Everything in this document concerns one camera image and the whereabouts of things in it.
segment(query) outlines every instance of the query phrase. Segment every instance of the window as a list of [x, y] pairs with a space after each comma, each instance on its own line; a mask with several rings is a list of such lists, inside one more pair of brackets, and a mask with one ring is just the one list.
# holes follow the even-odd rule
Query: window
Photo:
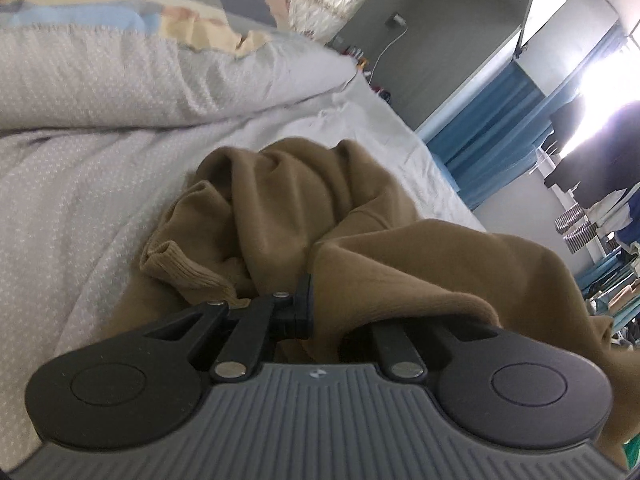
[[640, 49], [629, 41], [615, 54], [589, 67], [580, 85], [586, 114], [574, 136], [560, 153], [564, 158], [596, 134], [625, 104], [640, 101]]

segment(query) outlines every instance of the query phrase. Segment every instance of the blue curtain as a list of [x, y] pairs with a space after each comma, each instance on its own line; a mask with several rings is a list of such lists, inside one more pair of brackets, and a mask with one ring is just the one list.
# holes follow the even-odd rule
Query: blue curtain
[[516, 62], [510, 63], [427, 143], [471, 209], [535, 166], [535, 150], [553, 131], [550, 115], [577, 95], [586, 66], [625, 41], [622, 27], [614, 25], [547, 97]]

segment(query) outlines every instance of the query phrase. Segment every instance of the clothing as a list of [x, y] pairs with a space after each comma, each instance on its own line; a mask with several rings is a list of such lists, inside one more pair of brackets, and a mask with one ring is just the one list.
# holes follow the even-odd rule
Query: clothing
[[632, 219], [629, 216], [628, 208], [621, 207], [616, 209], [611, 213], [611, 215], [607, 216], [607, 219], [602, 223], [602, 226], [597, 229], [598, 236], [604, 238], [609, 235], [609, 233], [614, 233], [624, 229], [630, 225], [631, 222]]
[[625, 455], [629, 469], [638, 463], [638, 454], [640, 454], [640, 434], [625, 444]]
[[623, 308], [629, 301], [640, 296], [640, 280], [635, 280], [630, 285], [625, 286], [609, 301], [609, 313], [615, 314]]
[[106, 335], [205, 300], [242, 307], [257, 294], [293, 292], [304, 272], [314, 279], [314, 336], [283, 348], [290, 360], [335, 362], [341, 339], [376, 320], [474, 316], [598, 365], [615, 400], [596, 444], [626, 466], [622, 444], [640, 432], [640, 352], [611, 350], [611, 318], [588, 317], [552, 251], [420, 220], [351, 141], [211, 153], [142, 249]]
[[609, 193], [640, 182], [640, 102], [617, 111], [604, 128], [567, 155], [545, 179], [545, 185], [574, 190], [590, 208]]
[[603, 260], [600, 260], [594, 266], [578, 274], [575, 277], [575, 281], [580, 287], [582, 295], [585, 298], [588, 298], [600, 290], [600, 288], [596, 288], [591, 294], [589, 294], [592, 285], [601, 283], [601, 280], [603, 278], [606, 280], [606, 276], [609, 276], [610, 273], [615, 273], [624, 267], [628, 263], [626, 260], [627, 258], [627, 253], [625, 253], [622, 248], [617, 248], [615, 251], [608, 254]]
[[542, 149], [547, 153], [561, 152], [565, 144], [574, 136], [586, 111], [586, 99], [583, 95], [579, 95], [552, 113], [549, 119], [554, 131], [545, 139]]
[[598, 314], [606, 314], [609, 311], [609, 304], [627, 285], [632, 285], [636, 280], [635, 274], [632, 272], [625, 273], [619, 283], [613, 285], [607, 290], [598, 292], [593, 299], [596, 302], [596, 311]]
[[624, 195], [625, 190], [623, 189], [614, 191], [613, 193], [609, 193], [602, 200], [596, 202], [593, 206], [591, 206], [591, 208], [587, 211], [587, 218], [594, 224], [602, 225], [604, 217], [609, 211], [611, 211], [611, 209]]
[[628, 209], [631, 222], [616, 232], [616, 236], [630, 246], [633, 242], [640, 242], [640, 191], [636, 191], [629, 199]]

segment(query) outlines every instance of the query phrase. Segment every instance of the cable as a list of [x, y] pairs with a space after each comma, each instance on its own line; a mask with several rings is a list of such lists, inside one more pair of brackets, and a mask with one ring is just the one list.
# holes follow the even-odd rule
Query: cable
[[373, 70], [371, 70], [371, 75], [369, 76], [369, 82], [373, 81], [373, 73], [376, 71], [376, 67], [378, 66], [378, 62], [380, 61], [380, 58], [382, 57], [382, 55], [389, 49], [389, 47], [391, 45], [393, 45], [396, 41], [398, 41], [400, 38], [402, 38], [406, 32], [409, 30], [409, 27], [407, 27], [406, 25], [404, 26], [404, 31], [402, 32], [402, 34], [400, 34], [397, 38], [395, 38], [391, 43], [389, 43], [385, 49], [380, 52], [380, 55], [378, 56], [378, 59], [376, 60], [376, 63], [373, 65]]

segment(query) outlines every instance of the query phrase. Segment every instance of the black cloth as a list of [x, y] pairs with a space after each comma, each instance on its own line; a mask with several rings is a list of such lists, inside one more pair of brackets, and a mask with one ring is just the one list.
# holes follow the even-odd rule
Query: black cloth
[[569, 139], [574, 136], [584, 119], [586, 110], [586, 101], [584, 96], [580, 95], [552, 113], [549, 119], [551, 119], [554, 131], [542, 143], [542, 149], [547, 153], [551, 150], [560, 152]]
[[574, 191], [578, 204], [587, 209], [609, 193], [629, 189], [640, 182], [640, 102], [617, 111], [591, 139], [558, 164], [545, 186], [558, 184]]

